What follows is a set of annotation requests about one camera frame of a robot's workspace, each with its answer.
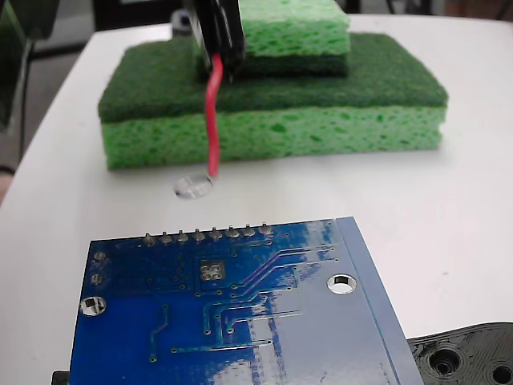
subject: scouring pad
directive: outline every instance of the scouring pad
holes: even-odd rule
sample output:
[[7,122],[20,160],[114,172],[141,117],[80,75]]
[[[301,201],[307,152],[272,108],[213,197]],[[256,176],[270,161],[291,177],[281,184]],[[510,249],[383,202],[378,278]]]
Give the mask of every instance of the scouring pad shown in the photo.
[[[351,39],[348,78],[225,83],[222,160],[437,148],[443,87],[392,38]],[[192,47],[192,38],[176,38],[125,54],[99,105],[109,168],[206,161],[205,84],[191,70]]]

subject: green sponge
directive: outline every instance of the green sponge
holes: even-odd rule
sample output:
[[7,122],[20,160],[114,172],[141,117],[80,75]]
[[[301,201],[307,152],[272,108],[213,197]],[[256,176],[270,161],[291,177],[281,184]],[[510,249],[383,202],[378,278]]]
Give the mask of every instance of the green sponge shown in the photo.
[[[392,38],[351,39],[349,78],[223,84],[222,160],[437,148],[443,87]],[[99,105],[109,168],[206,161],[205,85],[193,60],[190,38],[128,50]]]
[[240,0],[248,60],[241,76],[345,75],[349,18],[334,0]]

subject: mounting hole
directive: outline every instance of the mounting hole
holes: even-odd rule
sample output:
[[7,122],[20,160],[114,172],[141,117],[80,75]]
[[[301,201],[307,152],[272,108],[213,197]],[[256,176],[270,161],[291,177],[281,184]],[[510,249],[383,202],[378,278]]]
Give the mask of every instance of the mounting hole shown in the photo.
[[350,294],[356,290],[356,279],[346,274],[333,275],[328,280],[328,289],[335,294]]
[[456,352],[441,349],[430,356],[430,365],[441,376],[447,376],[459,369],[461,360]]
[[509,367],[496,367],[492,377],[496,383],[510,383],[513,373]]
[[101,297],[88,297],[80,301],[80,313],[87,317],[96,317],[105,311],[107,302]]

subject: white table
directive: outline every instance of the white table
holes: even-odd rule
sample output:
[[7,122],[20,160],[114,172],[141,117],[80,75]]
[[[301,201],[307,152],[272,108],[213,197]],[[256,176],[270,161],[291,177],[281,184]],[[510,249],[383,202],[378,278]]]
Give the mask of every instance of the white table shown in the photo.
[[0,208],[0,375],[50,383],[69,365],[89,242],[212,226],[355,216],[407,338],[513,322],[513,24],[357,16],[390,34],[450,94],[437,152],[223,164],[214,192],[180,201],[204,166],[108,172],[96,106],[123,51],[169,26],[96,34]]

